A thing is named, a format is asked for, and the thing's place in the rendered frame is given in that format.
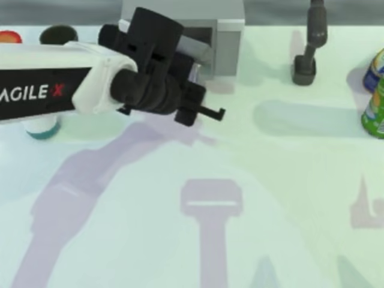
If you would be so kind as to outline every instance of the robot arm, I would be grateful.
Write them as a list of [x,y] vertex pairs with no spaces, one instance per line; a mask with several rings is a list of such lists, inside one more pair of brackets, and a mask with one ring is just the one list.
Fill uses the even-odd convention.
[[183,27],[137,8],[127,32],[105,25],[99,45],[0,45],[0,121],[75,110],[132,110],[168,115],[192,126],[201,113],[222,120],[224,110],[202,106],[205,88],[190,82],[194,59],[176,52]]

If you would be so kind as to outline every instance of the black microphone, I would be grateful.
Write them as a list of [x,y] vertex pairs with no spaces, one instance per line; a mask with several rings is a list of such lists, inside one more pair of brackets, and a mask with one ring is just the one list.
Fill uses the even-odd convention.
[[328,27],[324,0],[311,0],[307,18],[307,45],[303,55],[297,55],[293,63],[292,80],[300,86],[313,83],[316,76],[316,49],[328,39]]

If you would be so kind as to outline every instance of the can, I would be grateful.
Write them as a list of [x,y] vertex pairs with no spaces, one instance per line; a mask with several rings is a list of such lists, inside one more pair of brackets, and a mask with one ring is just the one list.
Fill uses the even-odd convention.
[[361,116],[364,129],[372,136],[384,139],[384,78],[381,78]]
[[372,60],[364,78],[363,86],[370,93],[374,93],[380,79],[384,76],[384,49]]

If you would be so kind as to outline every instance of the tabletop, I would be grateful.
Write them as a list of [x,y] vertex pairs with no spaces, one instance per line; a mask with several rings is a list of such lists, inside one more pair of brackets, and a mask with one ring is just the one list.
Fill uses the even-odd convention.
[[0,288],[383,287],[384,146],[359,121],[382,32],[330,27],[298,87],[305,29],[247,27],[237,79],[206,82],[222,122],[67,114],[45,142],[0,126]]

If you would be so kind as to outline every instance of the black base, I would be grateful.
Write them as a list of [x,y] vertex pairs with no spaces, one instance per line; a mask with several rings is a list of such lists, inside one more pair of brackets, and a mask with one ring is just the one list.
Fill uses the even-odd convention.
[[316,60],[313,59],[312,67],[310,71],[303,70],[302,67],[302,61],[303,61],[302,55],[297,55],[295,57],[295,61],[293,63],[292,67],[292,81],[294,84],[299,86],[309,86],[313,83],[313,80],[316,76]]

